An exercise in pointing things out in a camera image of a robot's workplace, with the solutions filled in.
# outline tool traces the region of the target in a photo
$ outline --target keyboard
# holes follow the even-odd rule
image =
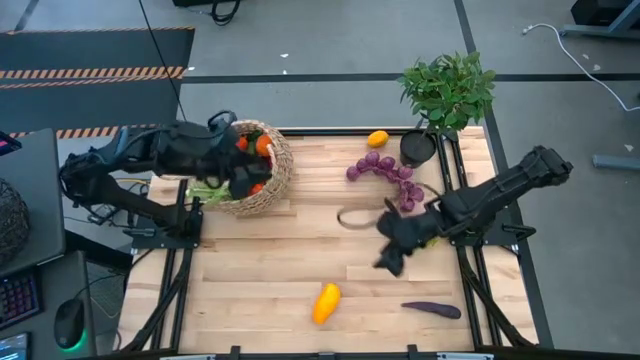
[[[35,269],[0,279],[0,329],[42,310],[37,290]]]

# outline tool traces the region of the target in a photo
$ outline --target wooden table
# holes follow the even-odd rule
[[[287,196],[277,206],[249,217],[205,211],[180,352],[228,353],[232,345],[240,345],[243,353],[403,352],[407,344],[417,344],[420,351],[473,349],[453,247],[440,241],[416,252],[396,279],[371,267],[386,243],[383,236],[374,228],[353,231],[337,223],[336,212],[345,205],[380,204],[396,191],[395,185],[373,174],[355,183],[346,180],[346,168],[368,151],[366,139],[316,136],[289,141],[295,172]],[[460,145],[471,186],[494,175],[481,127],[465,129]],[[399,138],[392,137],[380,152],[397,158],[398,148]],[[455,169],[451,153],[448,158]],[[438,157],[421,166],[414,179],[442,191]],[[176,189],[177,181],[156,178],[150,197],[171,203]],[[350,220],[379,214],[352,214]],[[156,305],[165,253],[154,251],[129,277],[119,327],[123,344]],[[516,257],[499,247],[485,247],[485,258],[496,302],[525,337],[536,341]],[[327,282],[338,284],[343,297],[326,324],[318,326],[311,311]],[[455,305],[463,317],[450,320],[401,308],[406,301]],[[489,340],[486,316],[479,309],[483,337]],[[165,346],[171,311],[167,319]]]

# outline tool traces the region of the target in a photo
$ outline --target purple eggplant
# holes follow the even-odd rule
[[[432,303],[429,301],[415,301],[410,303],[403,303],[402,307],[431,312],[434,314],[438,314],[440,316],[444,316],[449,319],[460,319],[460,317],[462,317],[462,313],[460,312],[460,309],[458,309],[455,306]]]

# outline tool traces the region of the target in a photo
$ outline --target caution tape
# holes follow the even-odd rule
[[[129,128],[154,128],[155,124],[137,124],[137,125],[121,125],[121,126],[103,126],[103,127],[95,127],[95,128],[80,128],[80,129],[60,129],[56,131],[56,138],[58,139],[78,139],[78,138],[88,138],[88,137],[98,137],[98,136],[113,136],[118,132],[120,128],[129,127]],[[30,132],[15,132],[10,133],[14,139],[21,138],[23,136],[27,136],[33,133]]]
[[[182,78],[182,66],[143,66],[126,68],[97,69],[41,69],[41,70],[0,70],[0,79],[78,79],[78,78],[129,78],[153,77],[167,74],[171,78]]]
[[[130,81],[144,81],[144,80],[158,80],[168,79],[166,75],[156,76],[137,76],[128,78],[110,78],[110,79],[95,79],[95,80],[71,80],[71,81],[47,81],[37,83],[24,83],[24,84],[5,84],[0,85],[2,89],[27,89],[27,88],[42,88],[42,87],[56,87],[56,86],[75,86],[75,85],[93,85],[93,84],[113,84]]]
[[[151,28],[152,31],[167,30],[194,30],[193,26],[168,26]],[[38,33],[77,33],[77,32],[113,32],[113,31],[149,31],[148,28],[115,28],[115,29],[76,29],[76,30],[21,30],[6,31],[0,34],[20,35],[20,34],[38,34]]]

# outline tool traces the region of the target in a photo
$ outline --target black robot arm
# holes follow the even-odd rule
[[[224,121],[221,115],[227,113],[231,119]],[[104,147],[69,155],[60,169],[63,192],[76,206],[113,205],[152,219],[169,236],[187,235],[190,214],[183,203],[160,205],[130,193],[110,173],[188,175],[211,187],[229,181],[233,198],[246,197],[253,185],[271,175],[266,161],[235,146],[238,134],[230,126],[234,120],[233,113],[224,111],[212,117],[208,126],[176,121],[154,129],[122,128]],[[215,184],[208,182],[211,177],[218,179]]]
[[[536,146],[522,161],[486,182],[462,188],[425,204],[426,212],[402,218],[391,202],[378,221],[378,230],[389,238],[376,267],[400,276],[403,256],[411,256],[436,236],[452,238],[465,233],[482,234],[496,213],[533,188],[560,185],[573,169],[553,149]]]

